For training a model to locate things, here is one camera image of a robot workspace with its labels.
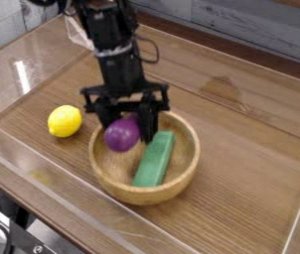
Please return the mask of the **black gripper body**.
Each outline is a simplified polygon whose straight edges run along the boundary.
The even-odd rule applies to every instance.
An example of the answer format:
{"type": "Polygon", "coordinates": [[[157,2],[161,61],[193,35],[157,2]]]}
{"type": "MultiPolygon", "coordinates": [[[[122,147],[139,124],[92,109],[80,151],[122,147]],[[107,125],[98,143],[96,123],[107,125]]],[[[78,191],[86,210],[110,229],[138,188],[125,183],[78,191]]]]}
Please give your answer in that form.
{"type": "Polygon", "coordinates": [[[170,109],[169,85],[146,79],[137,49],[125,52],[95,50],[94,56],[103,84],[84,87],[79,92],[86,112],[98,113],[98,105],[111,110],[135,111],[142,103],[149,103],[158,111],[170,109]]]}

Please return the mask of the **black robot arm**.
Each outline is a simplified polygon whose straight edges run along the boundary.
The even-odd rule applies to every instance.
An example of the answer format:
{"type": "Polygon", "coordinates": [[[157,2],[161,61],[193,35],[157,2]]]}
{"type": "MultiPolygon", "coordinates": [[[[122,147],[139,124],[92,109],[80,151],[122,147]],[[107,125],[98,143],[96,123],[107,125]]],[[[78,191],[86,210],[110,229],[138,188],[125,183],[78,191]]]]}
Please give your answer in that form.
{"type": "Polygon", "coordinates": [[[158,118],[170,109],[169,85],[145,77],[137,35],[139,23],[129,0],[74,0],[75,13],[94,45],[103,84],[84,87],[84,110],[103,126],[125,112],[138,115],[141,140],[149,143],[158,131],[158,118]]]}

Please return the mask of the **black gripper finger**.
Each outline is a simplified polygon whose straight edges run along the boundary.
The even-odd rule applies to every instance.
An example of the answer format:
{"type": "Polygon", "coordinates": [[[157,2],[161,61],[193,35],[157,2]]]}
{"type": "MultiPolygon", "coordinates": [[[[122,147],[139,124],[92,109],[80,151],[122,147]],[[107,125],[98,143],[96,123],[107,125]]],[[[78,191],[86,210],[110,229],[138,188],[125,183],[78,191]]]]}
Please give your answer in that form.
{"type": "Polygon", "coordinates": [[[103,128],[107,128],[115,120],[121,119],[121,111],[104,105],[95,106],[95,114],[103,128]]]}
{"type": "Polygon", "coordinates": [[[142,103],[138,110],[141,139],[149,144],[158,131],[158,111],[154,107],[142,103]]]}

